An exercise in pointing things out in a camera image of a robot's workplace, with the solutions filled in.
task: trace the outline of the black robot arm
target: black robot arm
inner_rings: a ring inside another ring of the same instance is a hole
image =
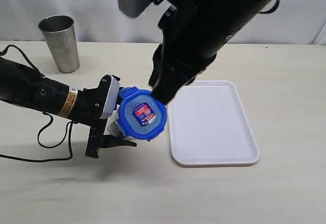
[[[118,0],[119,8],[137,17],[150,3],[163,0]],[[217,51],[272,0],[168,0],[172,6],[158,26],[163,42],[153,56],[152,96],[169,103],[216,58]]]

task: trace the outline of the table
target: table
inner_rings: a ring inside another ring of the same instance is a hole
[[[146,88],[157,47],[78,43],[80,69],[60,74],[44,42],[13,43],[49,78],[79,89],[97,87],[106,73]],[[24,63],[14,49],[6,58]],[[256,165],[181,168],[171,159],[168,127],[137,148],[86,158],[89,129],[76,125],[71,161],[0,159],[0,223],[325,223],[326,46],[226,45],[198,79],[237,86],[262,154]],[[66,144],[37,145],[48,117],[5,103],[0,114],[1,153],[68,155]],[[56,118],[43,142],[58,142],[66,122]]]

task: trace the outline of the white wall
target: white wall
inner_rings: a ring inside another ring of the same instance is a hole
[[[42,40],[38,22],[67,14],[80,41],[160,42],[156,26],[168,6],[151,6],[132,20],[119,12],[117,0],[0,0],[0,40]],[[255,17],[232,42],[326,44],[325,24],[326,0],[281,0],[276,13]]]

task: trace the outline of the label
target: label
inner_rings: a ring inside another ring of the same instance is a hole
[[[63,105],[58,116],[68,117],[75,106],[76,100],[78,96],[78,90],[76,88],[69,87],[69,93],[66,98],[65,104]]]
[[[132,114],[141,126],[147,126],[153,123],[156,118],[156,112],[148,103],[142,103],[137,106]]]

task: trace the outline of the blue lid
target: blue lid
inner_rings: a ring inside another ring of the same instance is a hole
[[[123,100],[117,123],[126,137],[150,141],[164,131],[167,109],[150,91],[123,88],[119,95]]]

